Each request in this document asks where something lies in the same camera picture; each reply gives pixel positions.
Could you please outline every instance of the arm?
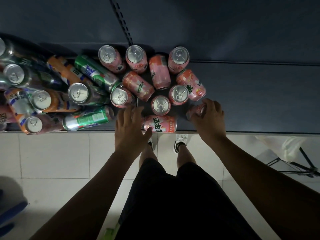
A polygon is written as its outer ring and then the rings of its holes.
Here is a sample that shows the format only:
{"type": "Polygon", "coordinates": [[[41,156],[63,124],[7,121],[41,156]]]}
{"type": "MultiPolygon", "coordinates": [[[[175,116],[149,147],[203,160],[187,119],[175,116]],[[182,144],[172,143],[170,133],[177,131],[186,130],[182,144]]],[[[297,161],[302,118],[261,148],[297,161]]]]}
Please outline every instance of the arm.
{"type": "Polygon", "coordinates": [[[30,240],[95,240],[133,161],[152,135],[141,132],[141,111],[129,106],[118,113],[115,151],[102,169],[73,196],[30,240]]]}
{"type": "Polygon", "coordinates": [[[192,122],[234,180],[281,239],[306,239],[320,234],[320,194],[266,166],[226,137],[224,112],[204,99],[203,118],[192,122]]]}

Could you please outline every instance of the white sneaker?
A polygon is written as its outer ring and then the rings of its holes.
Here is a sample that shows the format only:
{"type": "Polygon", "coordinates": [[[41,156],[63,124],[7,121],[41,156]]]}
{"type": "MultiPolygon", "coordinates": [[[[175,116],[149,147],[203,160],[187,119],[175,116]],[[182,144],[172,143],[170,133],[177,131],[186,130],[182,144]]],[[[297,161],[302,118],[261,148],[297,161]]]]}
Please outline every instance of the white sneaker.
{"type": "Polygon", "coordinates": [[[174,142],[173,151],[178,154],[178,143],[182,142],[185,145],[187,145],[188,135],[187,134],[176,134],[176,141],[174,142]]]}
{"type": "Polygon", "coordinates": [[[150,137],[150,139],[148,140],[148,143],[147,144],[150,144],[149,142],[151,142],[151,149],[153,151],[153,142],[152,142],[152,137],[150,137]]]}

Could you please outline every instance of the person's right hand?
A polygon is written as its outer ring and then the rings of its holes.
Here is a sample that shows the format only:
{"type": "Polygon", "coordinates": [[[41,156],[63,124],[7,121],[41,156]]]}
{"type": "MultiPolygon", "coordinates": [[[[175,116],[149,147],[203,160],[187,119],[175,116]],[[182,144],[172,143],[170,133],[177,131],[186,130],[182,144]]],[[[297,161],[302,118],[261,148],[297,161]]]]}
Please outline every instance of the person's right hand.
{"type": "Polygon", "coordinates": [[[197,114],[193,114],[191,121],[201,139],[210,146],[214,140],[226,137],[224,111],[217,101],[205,98],[202,103],[207,106],[204,117],[201,118],[197,114]]]}

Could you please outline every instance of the floor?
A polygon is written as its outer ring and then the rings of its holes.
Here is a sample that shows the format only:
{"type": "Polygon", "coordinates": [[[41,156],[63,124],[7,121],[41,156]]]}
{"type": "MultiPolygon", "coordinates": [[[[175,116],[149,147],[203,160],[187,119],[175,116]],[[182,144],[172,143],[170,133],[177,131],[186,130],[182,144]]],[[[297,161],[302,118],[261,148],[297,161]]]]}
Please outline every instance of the floor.
{"type": "MultiPolygon", "coordinates": [[[[252,156],[267,163],[274,154],[254,136],[229,135],[235,144],[252,156]]],[[[166,171],[177,172],[176,154],[173,152],[175,135],[154,134],[155,154],[166,171]]],[[[78,192],[101,169],[114,151],[112,133],[53,133],[26,136],[24,134],[0,134],[0,189],[5,197],[0,213],[7,207],[26,198],[27,208],[14,218],[15,228],[2,239],[28,239],[78,192]]],[[[214,177],[231,201],[243,214],[262,239],[279,239],[258,213],[216,154],[198,135],[189,137],[188,149],[198,165],[214,177]]],[[[320,137],[310,137],[303,149],[320,167],[318,152],[320,137]]],[[[287,170],[287,165],[275,164],[277,169],[287,170]]],[[[118,190],[118,194],[106,216],[99,238],[107,227],[114,227],[128,196],[131,184],[138,172],[135,160],[118,190]]],[[[308,187],[320,192],[320,178],[294,176],[308,187]]]]}

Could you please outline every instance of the green soda can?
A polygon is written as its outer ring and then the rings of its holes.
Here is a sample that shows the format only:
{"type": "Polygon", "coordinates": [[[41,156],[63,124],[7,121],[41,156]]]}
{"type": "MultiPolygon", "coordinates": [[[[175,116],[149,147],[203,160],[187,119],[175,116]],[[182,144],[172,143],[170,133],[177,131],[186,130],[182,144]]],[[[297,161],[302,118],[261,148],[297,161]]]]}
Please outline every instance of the green soda can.
{"type": "Polygon", "coordinates": [[[67,131],[78,131],[84,128],[108,123],[114,120],[114,112],[109,106],[77,111],[63,119],[63,127],[67,131]]]}
{"type": "Polygon", "coordinates": [[[109,93],[121,85],[121,81],[113,73],[86,55],[77,56],[74,66],[109,93]]]}

